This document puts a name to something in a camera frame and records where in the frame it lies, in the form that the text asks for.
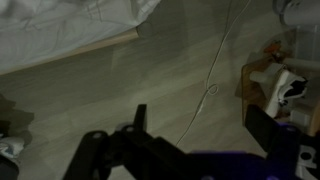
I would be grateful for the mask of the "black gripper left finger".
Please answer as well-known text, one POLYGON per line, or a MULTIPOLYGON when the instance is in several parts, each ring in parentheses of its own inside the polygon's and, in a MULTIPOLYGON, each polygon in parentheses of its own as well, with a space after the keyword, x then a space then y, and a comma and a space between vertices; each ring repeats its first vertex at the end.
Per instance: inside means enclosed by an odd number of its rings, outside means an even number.
POLYGON ((147 105, 139 104, 134 118, 134 128, 139 131, 145 131, 147 127, 147 105))

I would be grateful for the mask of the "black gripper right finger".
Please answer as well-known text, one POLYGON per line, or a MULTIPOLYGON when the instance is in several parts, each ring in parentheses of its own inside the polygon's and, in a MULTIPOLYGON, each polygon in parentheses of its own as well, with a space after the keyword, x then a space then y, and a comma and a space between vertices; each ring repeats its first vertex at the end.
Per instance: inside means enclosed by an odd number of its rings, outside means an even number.
POLYGON ((260 107, 248 106, 245 127, 265 152, 271 154, 278 150, 278 135, 281 125, 260 107))

